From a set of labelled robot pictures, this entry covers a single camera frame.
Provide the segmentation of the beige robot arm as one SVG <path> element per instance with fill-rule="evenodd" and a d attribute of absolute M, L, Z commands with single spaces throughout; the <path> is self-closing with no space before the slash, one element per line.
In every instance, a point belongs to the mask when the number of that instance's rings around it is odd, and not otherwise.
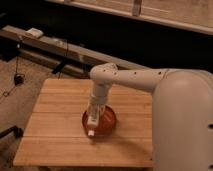
<path fill-rule="evenodd" d="M 86 124 L 101 124 L 112 85 L 152 94 L 153 171 L 213 171 L 213 74 L 199 69 L 120 70 L 114 63 L 90 70 Z"/>

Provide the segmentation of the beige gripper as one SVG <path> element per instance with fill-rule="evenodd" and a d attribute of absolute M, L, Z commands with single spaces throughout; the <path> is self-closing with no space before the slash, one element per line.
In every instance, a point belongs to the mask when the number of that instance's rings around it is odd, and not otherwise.
<path fill-rule="evenodd" d="M 99 107 L 99 121 L 101 121 L 102 117 L 106 111 L 106 103 L 108 101 L 108 93 L 111 89 L 110 85 L 107 84 L 97 84 L 94 83 L 91 89 L 90 97 L 89 97 L 89 104 L 90 105 L 101 105 Z M 87 115 L 93 115 L 93 107 L 88 106 L 87 108 Z"/>

